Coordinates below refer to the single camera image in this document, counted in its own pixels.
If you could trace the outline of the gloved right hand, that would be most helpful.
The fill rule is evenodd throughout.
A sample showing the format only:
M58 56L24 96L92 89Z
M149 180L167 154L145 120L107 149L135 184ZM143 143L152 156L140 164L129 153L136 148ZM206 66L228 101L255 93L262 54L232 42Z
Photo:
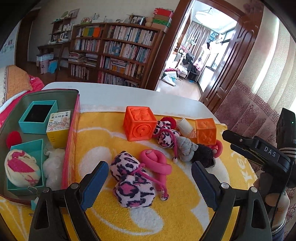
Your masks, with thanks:
M269 221L272 223L271 231L278 231L280 228L285 226L285 217L287 214L288 207L290 205L290 199L286 192L279 193L270 193L269 188L271 184L269 182L272 181L272 176L270 174L266 174L261 172L259 178L254 182L254 186L258 189L262 199L264 202L274 208L275 214L269 214Z

